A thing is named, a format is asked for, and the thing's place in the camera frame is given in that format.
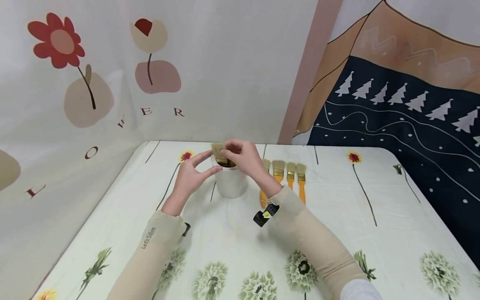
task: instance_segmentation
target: beige arm sleeve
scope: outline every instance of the beige arm sleeve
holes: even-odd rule
[[[276,226],[305,255],[321,275],[335,300],[343,286],[367,277],[342,242],[320,222],[289,187],[285,186],[268,204],[280,205],[274,215]]]
[[[165,262],[186,228],[180,216],[155,211],[107,300],[150,300]]]

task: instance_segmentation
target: white cup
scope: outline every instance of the white cup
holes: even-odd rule
[[[212,155],[212,165],[220,166]],[[216,187],[220,195],[225,198],[238,198],[248,188],[247,175],[240,171],[237,166],[233,168],[222,167],[222,170],[215,174]]]

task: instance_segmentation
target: paintbrush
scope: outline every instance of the paintbrush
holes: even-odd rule
[[[236,166],[235,163],[227,159],[220,153],[220,151],[226,148],[227,147],[225,146],[224,143],[212,143],[212,152],[213,152],[213,155],[215,156],[216,162],[224,168],[232,168]]]
[[[270,173],[270,160],[268,159],[262,159],[262,162],[264,163],[265,170],[267,173]],[[260,206],[262,208],[267,207],[267,196],[265,195],[264,191],[260,190]]]
[[[287,182],[288,187],[293,190],[293,182],[295,181],[295,168],[297,164],[288,162],[287,163]]]
[[[281,183],[283,180],[283,170],[285,169],[285,162],[283,160],[272,161],[273,177]]]
[[[307,171],[307,166],[304,164],[297,164],[297,173],[298,173],[298,183],[300,186],[299,197],[305,204],[305,172]]]

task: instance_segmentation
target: hand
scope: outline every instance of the hand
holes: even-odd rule
[[[226,141],[225,146],[227,150],[222,150],[221,154],[233,161],[243,173],[253,179],[266,173],[257,146],[252,142],[233,139]]]
[[[219,172],[222,167],[211,167],[205,172],[199,172],[195,169],[201,162],[212,155],[212,150],[205,151],[185,160],[180,164],[179,173],[175,180],[172,194],[167,198],[162,206],[162,212],[178,216],[188,198],[202,185],[202,183]]]

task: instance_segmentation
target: table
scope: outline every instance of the table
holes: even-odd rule
[[[172,191],[181,158],[209,148],[194,142],[140,145],[35,299],[105,299],[148,219]],[[384,299],[478,299],[473,262],[392,153],[302,145],[257,149],[270,160],[307,165],[307,207],[357,254]],[[208,159],[198,169],[209,167]],[[182,212],[192,228],[169,259],[156,300],[330,299],[321,278],[298,271],[305,257],[278,235],[275,222],[263,228],[253,222],[261,209],[259,192],[249,178],[242,197],[225,199],[211,177],[192,195]],[[101,274],[89,270],[97,260],[107,265]],[[213,276],[215,286],[207,286]],[[210,288],[213,297],[205,296]]]

